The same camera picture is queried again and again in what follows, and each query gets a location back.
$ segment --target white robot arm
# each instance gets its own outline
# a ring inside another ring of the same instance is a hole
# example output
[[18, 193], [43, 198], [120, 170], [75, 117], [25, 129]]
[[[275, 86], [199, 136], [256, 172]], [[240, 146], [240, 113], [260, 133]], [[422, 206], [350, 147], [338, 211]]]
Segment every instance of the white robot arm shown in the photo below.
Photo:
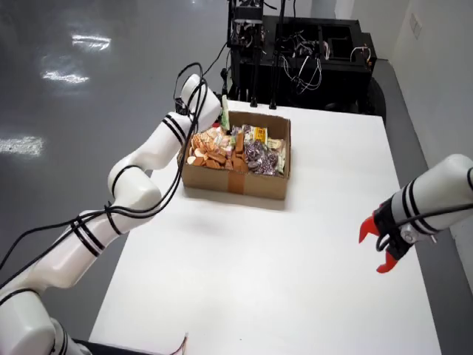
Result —
[[198, 75], [188, 78], [181, 98], [194, 116], [170, 112], [141, 147], [112, 168], [108, 185], [115, 203], [109, 212], [93, 219], [88, 216], [94, 212], [82, 212], [82, 220], [72, 222], [63, 234], [68, 235], [63, 240], [61, 236], [49, 253], [0, 286], [0, 355], [88, 353], [50, 319], [39, 294], [51, 286], [74, 286], [115, 238], [146, 223], [160, 208], [161, 192], [145, 171], [167, 166], [190, 137], [191, 128], [209, 128], [221, 110], [219, 100]]
[[378, 267], [384, 274], [416, 242], [435, 242], [435, 234], [471, 216], [472, 210], [473, 161], [450, 155], [384, 201], [361, 225], [359, 242], [369, 233], [378, 236], [376, 250], [386, 249], [386, 263]]

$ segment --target yellow label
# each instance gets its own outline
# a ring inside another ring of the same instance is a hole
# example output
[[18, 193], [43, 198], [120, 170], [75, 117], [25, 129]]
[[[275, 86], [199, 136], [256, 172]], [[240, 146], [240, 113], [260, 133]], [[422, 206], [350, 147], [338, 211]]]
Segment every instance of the yellow label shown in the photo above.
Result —
[[267, 131], [268, 130], [266, 128], [254, 127], [254, 140], [267, 144], [267, 138], [266, 138]]

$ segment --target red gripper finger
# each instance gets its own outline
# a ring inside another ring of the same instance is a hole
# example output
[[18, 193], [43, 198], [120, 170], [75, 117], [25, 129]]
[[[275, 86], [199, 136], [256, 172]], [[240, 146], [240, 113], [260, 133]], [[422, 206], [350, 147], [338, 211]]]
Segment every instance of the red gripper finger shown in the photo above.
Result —
[[377, 235], [379, 237], [379, 231], [378, 231], [378, 228], [375, 225], [375, 220], [374, 220], [373, 216], [368, 217], [361, 224], [360, 239], [358, 241], [361, 243], [364, 240], [364, 238], [368, 235], [368, 233]]
[[376, 271], [379, 272], [380, 274], [385, 274], [388, 271], [391, 271], [392, 268], [396, 266], [398, 261], [388, 252], [386, 252], [386, 263], [383, 265], [380, 265]]

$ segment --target cardboard box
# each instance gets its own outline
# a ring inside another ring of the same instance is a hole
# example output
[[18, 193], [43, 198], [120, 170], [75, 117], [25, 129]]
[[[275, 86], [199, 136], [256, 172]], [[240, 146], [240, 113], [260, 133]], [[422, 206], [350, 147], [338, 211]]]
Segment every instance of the cardboard box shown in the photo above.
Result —
[[[260, 115], [249, 112], [230, 112], [230, 125], [250, 124], [268, 128], [268, 137], [284, 139], [286, 142], [286, 161], [284, 176], [258, 175], [251, 172], [235, 172], [224, 169], [211, 169], [185, 163], [183, 169], [184, 186], [196, 189], [231, 192], [240, 195], [267, 197], [284, 200], [287, 182], [290, 177], [290, 121], [277, 116]], [[186, 148], [186, 161], [189, 148]]]

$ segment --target gray floor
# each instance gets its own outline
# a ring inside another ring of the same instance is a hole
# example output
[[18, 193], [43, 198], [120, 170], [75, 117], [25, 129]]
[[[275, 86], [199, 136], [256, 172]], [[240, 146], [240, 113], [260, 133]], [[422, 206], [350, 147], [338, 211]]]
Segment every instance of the gray floor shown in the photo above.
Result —
[[[0, 142], [18, 139], [18, 152], [0, 143], [1, 250], [26, 229], [101, 208], [112, 165], [172, 108], [177, 72], [211, 63], [225, 28], [221, 0], [0, 1]], [[208, 76], [218, 89], [224, 60]], [[426, 170], [425, 160], [391, 66], [379, 61], [375, 77], [403, 185]], [[22, 243], [0, 280], [59, 232]], [[46, 292], [51, 315], [74, 337], [88, 339], [124, 242], [108, 247], [76, 287]], [[473, 299], [451, 236], [418, 254], [443, 353], [473, 354]]]

